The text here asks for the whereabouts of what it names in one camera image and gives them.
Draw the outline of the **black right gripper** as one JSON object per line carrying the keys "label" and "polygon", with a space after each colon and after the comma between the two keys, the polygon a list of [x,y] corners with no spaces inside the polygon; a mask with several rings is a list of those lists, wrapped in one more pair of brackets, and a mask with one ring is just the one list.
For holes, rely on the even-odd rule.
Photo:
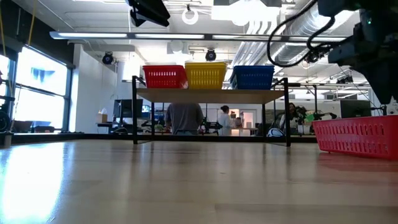
{"label": "black right gripper", "polygon": [[353,34],[333,47],[329,63],[350,66],[362,74],[381,104],[397,99],[397,12],[392,9],[359,11]]}

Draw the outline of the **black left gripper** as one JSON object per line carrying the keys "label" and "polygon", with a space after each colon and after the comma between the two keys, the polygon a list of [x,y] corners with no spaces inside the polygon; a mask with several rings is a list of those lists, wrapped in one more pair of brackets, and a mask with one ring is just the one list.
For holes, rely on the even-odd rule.
{"label": "black left gripper", "polygon": [[126,0],[129,16],[135,27],[152,22],[162,27],[169,26],[170,14],[162,0]]}

